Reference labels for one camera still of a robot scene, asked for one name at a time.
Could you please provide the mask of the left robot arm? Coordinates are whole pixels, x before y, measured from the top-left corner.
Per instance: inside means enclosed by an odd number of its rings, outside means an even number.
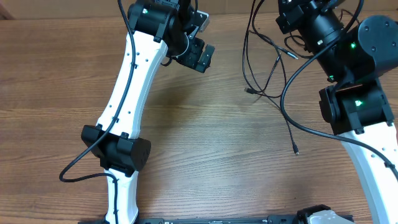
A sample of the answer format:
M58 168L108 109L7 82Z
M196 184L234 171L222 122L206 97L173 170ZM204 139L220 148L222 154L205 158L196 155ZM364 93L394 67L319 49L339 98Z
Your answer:
M123 62L107 107L82 141L99 158L108 183L108 211L99 223L137 223L137 176L151 143L139 136L152 81L164 58L205 72L215 51L196 37L210 22L190 1L136 1L127 12Z

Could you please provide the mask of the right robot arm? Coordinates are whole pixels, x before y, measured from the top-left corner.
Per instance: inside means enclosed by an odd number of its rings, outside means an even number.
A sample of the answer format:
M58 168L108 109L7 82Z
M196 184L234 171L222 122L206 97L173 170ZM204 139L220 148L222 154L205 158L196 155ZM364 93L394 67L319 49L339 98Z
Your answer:
M298 31L327 74L320 109L357 171L374 223L397 222L397 130L379 81L397 67L397 22L375 15L343 24L338 1L279 1L277 24Z

